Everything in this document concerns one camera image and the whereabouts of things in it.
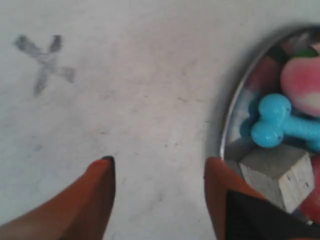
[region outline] pink ball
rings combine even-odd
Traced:
[[[320,117],[320,57],[291,59],[282,70],[281,88],[299,111]]]

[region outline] wooden block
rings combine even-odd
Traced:
[[[240,162],[245,181],[292,213],[315,188],[309,153],[293,146],[257,148]]]

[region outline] blue dog bone toy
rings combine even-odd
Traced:
[[[320,152],[320,122],[291,116],[291,103],[281,94],[269,94],[259,103],[260,119],[251,129],[253,141],[261,147],[273,148],[284,135],[303,139],[307,146]]]

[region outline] metal bowl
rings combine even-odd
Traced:
[[[259,118],[258,103],[270,93],[281,93],[280,74],[283,66],[307,46],[320,43],[320,25],[286,29],[276,34],[247,68],[226,114],[220,145],[220,157],[239,162],[258,146],[250,130]],[[286,144],[303,148],[303,143],[285,139]]]

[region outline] drawn x mark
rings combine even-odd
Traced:
[[[34,85],[35,97],[39,96],[46,88],[51,74],[60,76],[69,83],[74,82],[75,70],[72,67],[57,66],[58,53],[62,49],[62,37],[60,35],[53,36],[53,41],[48,47],[47,52],[43,52],[42,49],[37,47],[26,35],[20,35],[13,44],[20,51],[35,59],[40,65]]]

